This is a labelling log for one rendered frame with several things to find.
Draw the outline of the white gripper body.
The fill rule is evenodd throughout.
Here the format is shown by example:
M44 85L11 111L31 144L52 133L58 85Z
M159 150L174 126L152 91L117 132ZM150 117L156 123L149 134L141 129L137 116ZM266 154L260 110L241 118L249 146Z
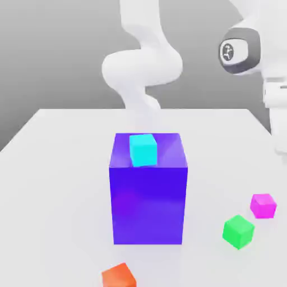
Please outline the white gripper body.
M287 154L287 108L270 109L270 126L275 150Z

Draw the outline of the small magenta cube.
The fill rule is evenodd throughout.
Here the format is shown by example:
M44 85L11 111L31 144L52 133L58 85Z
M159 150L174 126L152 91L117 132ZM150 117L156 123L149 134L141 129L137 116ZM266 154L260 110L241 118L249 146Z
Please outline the small magenta cube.
M250 209L256 219L274 218L276 208L277 203L270 194L254 194L252 196Z

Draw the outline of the small green cube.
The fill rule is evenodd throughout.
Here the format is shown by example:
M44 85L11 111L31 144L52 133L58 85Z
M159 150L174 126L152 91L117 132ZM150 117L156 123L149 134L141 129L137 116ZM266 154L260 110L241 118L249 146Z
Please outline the small green cube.
M255 226L241 215L227 220L223 228L223 239L236 249L248 245L254 235Z

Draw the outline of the small cyan cube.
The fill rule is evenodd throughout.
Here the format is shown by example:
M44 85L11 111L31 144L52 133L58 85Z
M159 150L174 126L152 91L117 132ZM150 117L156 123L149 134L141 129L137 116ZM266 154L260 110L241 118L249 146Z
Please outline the small cyan cube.
M134 167L157 165L158 146L152 134L130 135L129 153Z

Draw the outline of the small orange cube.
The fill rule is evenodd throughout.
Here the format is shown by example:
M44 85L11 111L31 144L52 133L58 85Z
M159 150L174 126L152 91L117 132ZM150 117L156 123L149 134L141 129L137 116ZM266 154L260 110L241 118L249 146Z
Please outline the small orange cube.
M121 263L101 273L103 287L137 287L137 282L126 263Z

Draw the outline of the large purple box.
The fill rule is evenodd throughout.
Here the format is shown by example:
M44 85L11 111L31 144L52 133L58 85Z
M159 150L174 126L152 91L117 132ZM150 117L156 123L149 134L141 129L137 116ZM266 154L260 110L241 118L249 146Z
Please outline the large purple box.
M109 164L114 244L182 243L188 164L177 133L156 133L158 164L134 167L129 134L116 133Z

